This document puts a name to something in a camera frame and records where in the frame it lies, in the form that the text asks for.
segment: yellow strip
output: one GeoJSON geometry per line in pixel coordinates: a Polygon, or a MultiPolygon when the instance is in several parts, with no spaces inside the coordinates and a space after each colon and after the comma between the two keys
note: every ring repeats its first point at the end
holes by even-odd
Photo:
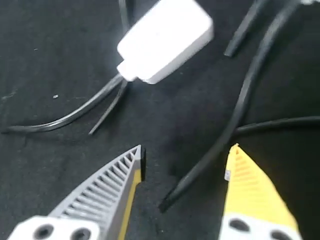
{"type": "Polygon", "coordinates": [[[124,215],[123,215],[123,221],[122,221],[118,240],[125,239],[127,227],[128,227],[128,223],[129,223],[130,212],[131,212],[131,208],[132,208],[132,203],[134,201],[136,187],[139,183],[141,183],[141,169],[135,170],[135,172],[134,172],[133,182],[132,182],[131,189],[129,192],[128,201],[126,202],[126,207],[125,207],[125,211],[124,211],[124,215]]]}

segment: white plug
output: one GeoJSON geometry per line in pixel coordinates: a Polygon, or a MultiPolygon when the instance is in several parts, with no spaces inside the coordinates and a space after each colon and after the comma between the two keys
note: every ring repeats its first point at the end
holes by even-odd
{"type": "Polygon", "coordinates": [[[311,5],[315,2],[318,2],[320,3],[320,0],[301,0],[301,3],[304,4],[304,5],[311,5]]]}
{"type": "Polygon", "coordinates": [[[214,37],[211,17],[195,0],[160,0],[117,46],[127,80],[156,84],[214,37]]]}

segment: screw hole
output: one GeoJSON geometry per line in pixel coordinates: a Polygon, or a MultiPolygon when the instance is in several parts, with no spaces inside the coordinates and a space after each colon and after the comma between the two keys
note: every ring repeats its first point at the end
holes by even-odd
{"type": "Polygon", "coordinates": [[[274,240],[292,240],[291,237],[279,230],[272,231],[271,237],[274,240]]]}
{"type": "Polygon", "coordinates": [[[90,230],[88,230],[87,228],[80,228],[72,234],[71,240],[89,240],[90,236],[90,230]]]}
{"type": "Polygon", "coordinates": [[[53,231],[54,231],[54,227],[52,225],[50,224],[42,225],[35,231],[34,238],[37,240],[47,239],[48,237],[51,236],[53,231]]]}
{"type": "Polygon", "coordinates": [[[242,221],[240,219],[232,219],[229,222],[229,226],[231,228],[234,228],[234,229],[241,231],[241,232],[249,232],[250,231],[248,224],[246,224],[244,221],[242,221]]]}

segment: black wire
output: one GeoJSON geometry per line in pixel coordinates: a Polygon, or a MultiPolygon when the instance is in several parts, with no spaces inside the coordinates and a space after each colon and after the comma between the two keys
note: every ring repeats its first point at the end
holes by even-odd
{"type": "Polygon", "coordinates": [[[101,126],[101,124],[106,120],[108,115],[111,113],[111,111],[115,108],[115,106],[118,104],[121,97],[124,95],[126,89],[127,89],[128,82],[126,80],[122,80],[122,84],[118,90],[117,95],[115,96],[113,102],[110,104],[110,106],[107,108],[107,110],[104,112],[102,117],[99,119],[99,121],[94,125],[94,127],[89,132],[89,135],[93,135],[98,128],[101,126]]]}
{"type": "Polygon", "coordinates": [[[234,137],[241,135],[264,132],[276,129],[289,129],[297,127],[320,126],[320,116],[304,116],[295,118],[283,118],[260,123],[251,123],[238,127],[234,132],[234,137]]]}
{"type": "MultiPolygon", "coordinates": [[[[121,15],[121,21],[122,21],[122,28],[124,33],[126,33],[130,29],[130,20],[129,20],[129,13],[127,8],[127,0],[119,0],[119,7],[120,7],[120,15],[121,15]]],[[[78,109],[74,110],[70,114],[59,118],[55,121],[40,124],[40,125],[30,125],[30,126],[9,126],[6,127],[1,131],[1,133],[37,133],[37,132],[48,132],[52,131],[58,128],[61,128],[63,126],[66,126],[76,119],[80,118],[82,115],[86,114],[90,110],[92,110],[98,103],[100,103],[107,95],[110,94],[110,92],[121,83],[123,80],[123,77],[119,74],[116,75],[113,79],[110,80],[98,93],[96,93],[91,99],[89,99],[86,103],[84,103],[82,106],[80,106],[78,109]]],[[[90,135],[93,134],[99,126],[102,124],[102,122],[107,118],[109,113],[112,111],[112,109],[115,108],[115,106],[118,104],[121,96],[124,94],[127,85],[125,82],[126,80],[123,80],[122,85],[117,93],[117,96],[112,101],[111,105],[107,108],[105,113],[102,115],[102,117],[99,119],[99,121],[95,124],[93,129],[90,131],[90,135]]]]}
{"type": "MultiPolygon", "coordinates": [[[[127,7],[127,0],[119,0],[119,7],[120,7],[120,16],[121,16],[123,33],[126,34],[127,31],[129,31],[131,26],[130,19],[129,19],[129,11],[127,7]]],[[[89,135],[93,135],[97,131],[97,129],[109,116],[111,111],[116,107],[116,105],[118,104],[118,102],[120,101],[124,93],[126,92],[127,88],[128,88],[128,82],[124,79],[122,81],[121,87],[118,90],[118,93],[116,94],[116,97],[114,98],[110,106],[106,109],[106,111],[103,113],[103,115],[100,117],[99,121],[90,130],[89,135]]]]}
{"type": "Polygon", "coordinates": [[[119,0],[119,7],[123,33],[125,34],[131,27],[127,0],[119,0]]]}
{"type": "Polygon", "coordinates": [[[90,98],[86,103],[80,106],[78,109],[69,113],[68,115],[59,118],[55,121],[48,122],[40,125],[31,125],[31,126],[8,126],[3,129],[1,133],[36,133],[36,132],[48,132],[58,128],[61,128],[65,125],[72,123],[74,120],[80,118],[82,115],[89,112],[93,109],[98,103],[100,103],[109,93],[121,83],[123,77],[120,74],[117,74],[112,78],[99,92],[97,92],[92,98],[90,98]]]}
{"type": "Polygon", "coordinates": [[[228,57],[233,57],[240,44],[247,35],[249,29],[253,25],[254,21],[261,13],[262,9],[269,0],[253,0],[253,4],[250,7],[248,13],[241,22],[239,28],[234,32],[233,38],[231,39],[228,47],[226,48],[224,55],[228,57]]]}
{"type": "Polygon", "coordinates": [[[298,8],[300,2],[291,0],[277,14],[275,19],[269,26],[263,40],[261,41],[256,55],[254,56],[249,70],[243,81],[243,85],[235,105],[232,116],[215,144],[202,157],[202,159],[178,182],[178,184],[167,194],[159,205],[161,212],[165,212],[173,203],[182,196],[182,194],[190,188],[190,186],[198,179],[198,177],[208,168],[219,156],[225,146],[229,143],[235,129],[242,120],[248,107],[249,98],[257,82],[257,76],[266,59],[266,56],[273,45],[277,35],[288,21],[290,16],[298,8]]]}

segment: black cloth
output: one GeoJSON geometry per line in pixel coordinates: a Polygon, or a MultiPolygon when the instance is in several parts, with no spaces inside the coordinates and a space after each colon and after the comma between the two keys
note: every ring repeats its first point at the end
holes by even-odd
{"type": "MultiPolygon", "coordinates": [[[[156,1],[135,0],[138,20],[156,1]]],[[[136,80],[96,135],[88,132],[111,98],[56,131],[0,135],[0,238],[47,215],[97,169],[131,147],[146,148],[127,240],[217,239],[228,148],[167,213],[158,204],[215,142],[281,1],[271,1],[236,57],[223,55],[250,0],[199,0],[215,38],[156,85],[136,80]]],[[[94,95],[121,62],[116,0],[0,1],[0,126],[55,120],[94,95]]],[[[320,4],[302,6],[267,59],[243,124],[320,115],[320,4]]],[[[278,130],[234,139],[274,182],[305,240],[318,237],[319,129],[278,130]]]]}

